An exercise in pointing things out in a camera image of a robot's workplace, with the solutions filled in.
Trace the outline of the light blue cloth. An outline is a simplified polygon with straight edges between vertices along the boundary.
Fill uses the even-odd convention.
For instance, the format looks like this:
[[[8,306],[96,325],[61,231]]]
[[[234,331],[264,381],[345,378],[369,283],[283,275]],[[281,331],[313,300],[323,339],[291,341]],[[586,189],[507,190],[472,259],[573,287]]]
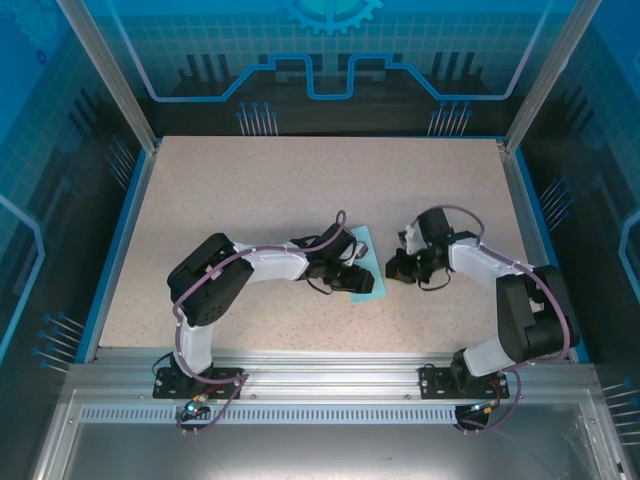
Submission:
[[[373,240],[371,238],[369,229],[366,225],[356,227],[352,230],[356,239],[359,242],[363,242],[368,247],[367,253],[363,258],[356,260],[355,264],[361,268],[368,270],[374,278],[373,289],[368,294],[354,294],[350,295],[352,304],[362,304],[367,301],[373,301],[384,298],[387,295],[383,275],[379,266],[376,251],[374,248]]]

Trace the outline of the grey metal panel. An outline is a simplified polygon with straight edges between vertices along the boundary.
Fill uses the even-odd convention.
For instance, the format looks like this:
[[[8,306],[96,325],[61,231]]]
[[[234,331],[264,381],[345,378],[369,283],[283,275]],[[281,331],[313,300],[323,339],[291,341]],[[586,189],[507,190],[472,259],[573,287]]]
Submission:
[[[61,405],[29,480],[640,480],[640,432],[597,399],[520,405],[486,432],[451,425],[84,424]]]

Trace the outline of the side rail with blue edge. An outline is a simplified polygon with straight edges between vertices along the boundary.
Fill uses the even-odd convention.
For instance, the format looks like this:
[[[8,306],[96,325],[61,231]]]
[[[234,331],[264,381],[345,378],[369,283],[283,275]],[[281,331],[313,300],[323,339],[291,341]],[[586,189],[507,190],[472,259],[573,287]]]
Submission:
[[[158,152],[142,151],[138,158],[76,350],[75,363],[91,363],[98,350],[157,156]]]
[[[498,137],[496,142],[527,259],[531,264],[558,267],[556,252],[524,156],[520,148],[509,153],[503,137]]]

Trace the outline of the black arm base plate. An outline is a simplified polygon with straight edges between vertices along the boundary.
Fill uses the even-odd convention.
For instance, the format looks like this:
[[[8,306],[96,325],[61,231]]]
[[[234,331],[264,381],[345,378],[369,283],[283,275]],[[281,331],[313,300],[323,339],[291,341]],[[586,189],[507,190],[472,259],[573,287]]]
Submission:
[[[508,399],[509,385],[504,375],[492,373],[472,376],[465,367],[452,363],[436,367],[427,363],[418,370],[420,395],[423,400]]]
[[[211,366],[201,375],[218,382],[218,385],[212,385],[188,377],[178,367],[163,367],[155,375],[152,397],[187,400],[206,394],[209,399],[228,399],[239,385],[239,377],[244,373],[241,368]]]

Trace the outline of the aluminium front rail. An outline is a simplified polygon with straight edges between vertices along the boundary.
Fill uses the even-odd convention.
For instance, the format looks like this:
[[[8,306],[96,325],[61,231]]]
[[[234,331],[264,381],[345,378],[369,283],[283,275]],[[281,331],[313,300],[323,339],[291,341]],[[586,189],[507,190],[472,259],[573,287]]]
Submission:
[[[106,348],[88,364],[70,367],[62,394],[83,403],[152,401],[150,348]],[[218,367],[240,367],[249,378],[244,403],[417,403],[418,370],[446,367],[448,354],[344,353],[215,349]],[[520,371],[526,404],[582,403],[601,397],[595,368],[567,362],[526,366]]]

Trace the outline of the aluminium frame post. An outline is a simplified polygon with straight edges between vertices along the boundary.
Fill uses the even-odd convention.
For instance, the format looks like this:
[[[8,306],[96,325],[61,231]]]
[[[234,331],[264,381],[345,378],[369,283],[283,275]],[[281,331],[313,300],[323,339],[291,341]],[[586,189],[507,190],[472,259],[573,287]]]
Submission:
[[[514,158],[529,128],[566,68],[602,0],[576,0],[504,140],[504,151]]]
[[[158,142],[116,59],[82,0],[56,0],[124,119],[147,154]]]

